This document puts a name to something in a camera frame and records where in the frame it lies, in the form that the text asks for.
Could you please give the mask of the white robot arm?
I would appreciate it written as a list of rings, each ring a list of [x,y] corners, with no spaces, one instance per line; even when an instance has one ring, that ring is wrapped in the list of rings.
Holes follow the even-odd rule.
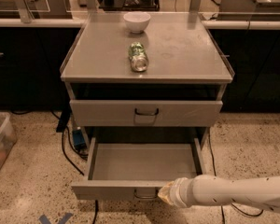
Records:
[[[280,176],[241,180],[214,175],[182,177],[163,186],[158,196],[179,208],[238,203],[280,214]]]

